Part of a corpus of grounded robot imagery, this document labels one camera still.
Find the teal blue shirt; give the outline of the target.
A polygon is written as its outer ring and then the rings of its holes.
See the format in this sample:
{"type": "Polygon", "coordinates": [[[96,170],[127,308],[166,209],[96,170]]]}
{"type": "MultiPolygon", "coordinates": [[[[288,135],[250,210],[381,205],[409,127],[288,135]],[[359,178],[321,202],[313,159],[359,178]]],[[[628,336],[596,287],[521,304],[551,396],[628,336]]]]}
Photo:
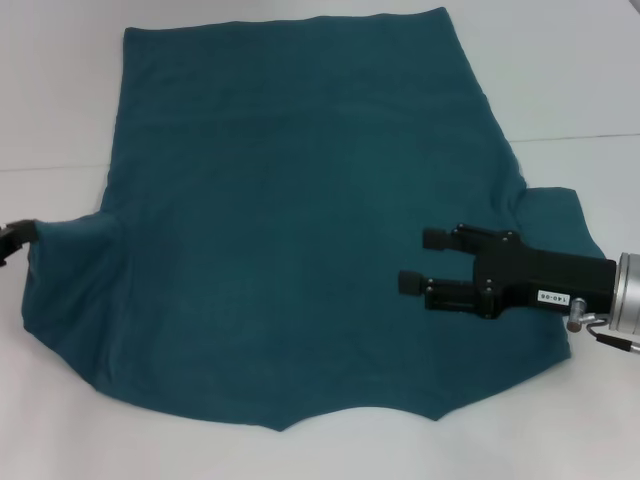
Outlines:
{"type": "Polygon", "coordinates": [[[470,278],[421,246],[459,223],[599,254],[573,191],[526,185],[445,9],[129,28],[101,206],[38,224],[24,327],[163,413],[436,420],[570,355],[556,313],[399,293],[403,269],[470,278]]]}

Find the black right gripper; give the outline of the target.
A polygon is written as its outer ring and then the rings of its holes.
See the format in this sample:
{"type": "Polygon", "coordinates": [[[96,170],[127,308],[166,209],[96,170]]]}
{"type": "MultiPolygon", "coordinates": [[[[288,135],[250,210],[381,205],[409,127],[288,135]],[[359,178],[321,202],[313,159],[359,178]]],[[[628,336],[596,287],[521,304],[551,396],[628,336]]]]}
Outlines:
{"type": "Polygon", "coordinates": [[[476,255],[473,283],[442,280],[414,271],[398,273],[401,295],[424,298],[427,310],[473,313],[494,319],[509,308],[535,307],[567,313],[579,298],[590,313],[612,306],[617,265],[613,260],[534,249],[512,230],[458,224],[451,231],[426,228],[422,247],[476,255]]]}

